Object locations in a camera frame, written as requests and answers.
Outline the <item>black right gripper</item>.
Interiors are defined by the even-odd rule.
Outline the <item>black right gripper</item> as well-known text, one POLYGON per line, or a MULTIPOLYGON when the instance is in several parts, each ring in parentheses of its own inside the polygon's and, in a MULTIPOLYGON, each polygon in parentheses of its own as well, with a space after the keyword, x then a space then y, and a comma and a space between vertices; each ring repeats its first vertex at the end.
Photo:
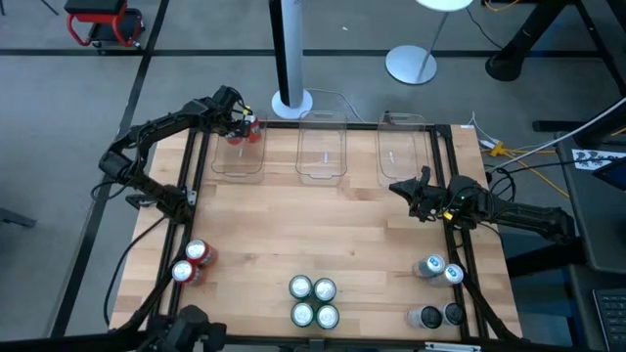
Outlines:
POLYGON ((435 221, 439 217, 458 221, 461 215, 459 197, 463 177, 453 176, 448 188, 431 186, 429 180, 430 168, 423 166, 420 179, 398 181, 391 184, 389 189, 400 197, 413 197, 409 201, 409 215, 420 221, 435 221))

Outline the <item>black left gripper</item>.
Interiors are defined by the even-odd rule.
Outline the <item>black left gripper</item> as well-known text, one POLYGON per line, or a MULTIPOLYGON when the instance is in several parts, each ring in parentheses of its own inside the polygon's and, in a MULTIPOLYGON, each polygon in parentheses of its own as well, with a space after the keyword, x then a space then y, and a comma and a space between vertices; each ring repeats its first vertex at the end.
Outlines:
POLYGON ((211 98, 208 125, 211 128, 233 128, 224 135, 226 140, 241 140, 249 132, 249 121, 245 116, 233 117, 237 104, 243 102, 241 94, 233 87, 222 85, 211 98))

